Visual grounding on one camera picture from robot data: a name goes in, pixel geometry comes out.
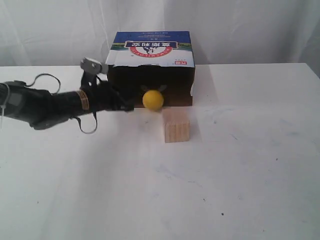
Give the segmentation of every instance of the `table surface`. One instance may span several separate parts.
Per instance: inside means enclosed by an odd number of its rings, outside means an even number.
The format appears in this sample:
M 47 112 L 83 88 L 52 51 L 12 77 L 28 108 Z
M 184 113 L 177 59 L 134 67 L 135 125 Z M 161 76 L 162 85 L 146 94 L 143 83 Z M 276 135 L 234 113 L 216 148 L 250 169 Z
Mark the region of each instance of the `table surface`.
M 0 79 L 43 72 L 61 91 L 82 76 L 78 66 L 0 67 Z M 35 131 L 5 118 L 0 239 L 318 240 L 317 76 L 303 63 L 197 65 L 193 96 L 182 143 L 164 143 L 161 114 L 146 109 L 100 112 L 92 135 L 75 120 Z

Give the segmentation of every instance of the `robotic arm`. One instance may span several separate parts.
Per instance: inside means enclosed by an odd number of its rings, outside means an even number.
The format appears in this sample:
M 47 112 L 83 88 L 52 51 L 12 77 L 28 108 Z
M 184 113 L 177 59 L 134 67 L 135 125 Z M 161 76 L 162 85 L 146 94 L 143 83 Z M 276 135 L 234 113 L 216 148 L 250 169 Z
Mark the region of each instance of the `robotic arm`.
M 43 75 L 55 78 L 60 84 L 56 77 L 47 73 L 38 75 L 32 85 L 23 81 L 0 83 L 0 106 L 4 116 L 27 122 L 35 130 L 48 129 L 69 119 L 76 119 L 82 131 L 79 116 L 93 114 L 96 128 L 92 132 L 85 132 L 93 133 L 98 127 L 96 112 L 134 110 L 134 105 L 129 103 L 131 96 L 97 76 L 99 73 L 106 74 L 108 65 L 84 58 L 80 66 L 84 72 L 78 91 L 51 94 L 47 90 L 29 88 Z

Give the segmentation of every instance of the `wooden block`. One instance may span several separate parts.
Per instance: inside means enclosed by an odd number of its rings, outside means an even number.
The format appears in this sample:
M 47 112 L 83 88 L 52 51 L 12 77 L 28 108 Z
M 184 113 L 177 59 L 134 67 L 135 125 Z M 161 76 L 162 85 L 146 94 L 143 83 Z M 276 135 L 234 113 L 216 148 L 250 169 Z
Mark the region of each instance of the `wooden block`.
M 190 139 L 190 121 L 185 110 L 165 108 L 162 110 L 164 141 L 166 143 L 186 142 Z

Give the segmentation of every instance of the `white backdrop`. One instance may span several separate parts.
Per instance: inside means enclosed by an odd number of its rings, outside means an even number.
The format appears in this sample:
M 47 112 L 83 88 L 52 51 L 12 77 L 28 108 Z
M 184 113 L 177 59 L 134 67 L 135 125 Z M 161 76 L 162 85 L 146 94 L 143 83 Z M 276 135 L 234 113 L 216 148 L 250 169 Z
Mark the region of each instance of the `white backdrop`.
M 320 0 L 0 0 L 0 66 L 104 61 L 117 31 L 189 30 L 197 64 L 307 62 Z

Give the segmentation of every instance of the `cardboard box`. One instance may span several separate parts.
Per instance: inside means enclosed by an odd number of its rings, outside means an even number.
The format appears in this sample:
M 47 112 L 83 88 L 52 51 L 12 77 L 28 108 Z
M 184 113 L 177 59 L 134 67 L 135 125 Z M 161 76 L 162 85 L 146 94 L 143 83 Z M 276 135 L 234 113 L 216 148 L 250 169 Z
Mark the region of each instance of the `cardboard box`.
M 108 80 L 142 106 L 147 90 L 160 90 L 164 106 L 191 106 L 195 63 L 188 31 L 118 32 L 107 57 Z

